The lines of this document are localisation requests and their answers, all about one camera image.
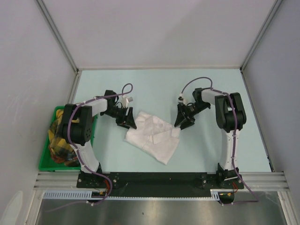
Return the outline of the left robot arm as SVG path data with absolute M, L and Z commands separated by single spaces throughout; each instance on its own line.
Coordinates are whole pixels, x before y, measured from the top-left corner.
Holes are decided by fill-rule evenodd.
M 108 115 L 115 118 L 116 124 L 124 128 L 136 129 L 133 108 L 129 107 L 133 99 L 124 94 L 116 94 L 106 90 L 103 96 L 96 96 L 79 104 L 67 104 L 64 107 L 59 136 L 71 145 L 77 155 L 81 171 L 89 173 L 87 182 L 97 188 L 103 184 L 104 178 L 100 162 L 96 159 L 91 138 L 93 119 L 97 115 Z

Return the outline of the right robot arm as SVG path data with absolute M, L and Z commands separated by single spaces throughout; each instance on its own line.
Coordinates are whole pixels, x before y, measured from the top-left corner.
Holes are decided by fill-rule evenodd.
M 179 95 L 174 126 L 183 130 L 194 125 L 195 116 L 214 105 L 216 123 L 221 129 L 222 145 L 221 158 L 213 180 L 223 189 L 243 189 L 244 183 L 239 174 L 236 155 L 238 138 L 247 117 L 240 94 L 229 94 L 213 88 L 197 88 L 192 96 L 195 101 L 187 103 L 183 93 Z

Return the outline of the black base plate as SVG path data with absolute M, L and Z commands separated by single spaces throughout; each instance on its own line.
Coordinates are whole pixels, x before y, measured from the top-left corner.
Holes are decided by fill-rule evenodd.
M 209 197 L 212 189 L 243 190 L 240 179 L 222 180 L 216 173 L 204 172 L 110 172 L 112 184 L 100 176 L 79 172 L 77 188 L 105 189 L 111 197 L 197 198 Z

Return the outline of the green plastic bin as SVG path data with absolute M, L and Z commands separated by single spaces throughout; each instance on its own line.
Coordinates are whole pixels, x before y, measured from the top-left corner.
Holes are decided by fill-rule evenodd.
M 56 112 L 58 110 L 63 110 L 63 109 L 64 109 L 64 106 L 55 107 L 53 114 L 52 114 L 51 124 L 57 119 Z M 97 120 L 98 120 L 98 116 L 96 115 L 93 117 L 92 136 L 90 139 L 91 145 L 93 145 L 93 141 L 94 141 L 94 133 L 95 133 L 96 125 L 97 125 Z M 38 164 L 38 169 L 40 171 L 54 172 L 54 171 L 71 171 L 71 170 L 79 171 L 80 170 L 80 166 L 66 166 L 64 163 L 56 163 L 55 161 L 53 161 L 53 159 L 51 158 L 50 150 L 49 150 L 49 143 L 50 143 L 49 136 L 47 134 L 45 144 L 44 144 L 44 147 L 43 147 L 43 150 L 41 153 L 41 158 L 40 158 L 40 161 Z

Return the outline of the yellow plaid shirt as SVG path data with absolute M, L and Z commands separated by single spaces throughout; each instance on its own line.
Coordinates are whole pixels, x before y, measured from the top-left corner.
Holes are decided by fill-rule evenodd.
M 76 153 L 71 145 L 64 138 L 59 136 L 60 123 L 63 116 L 63 109 L 55 112 L 54 121 L 48 129 L 49 144 L 48 149 L 51 159 L 57 164 L 63 164 L 67 167 L 79 167 L 80 163 Z

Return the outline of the white long sleeve shirt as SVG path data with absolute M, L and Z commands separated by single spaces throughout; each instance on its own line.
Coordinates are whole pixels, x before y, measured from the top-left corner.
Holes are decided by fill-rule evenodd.
M 180 128 L 143 111 L 135 124 L 137 128 L 127 131 L 125 141 L 167 165 L 179 145 Z

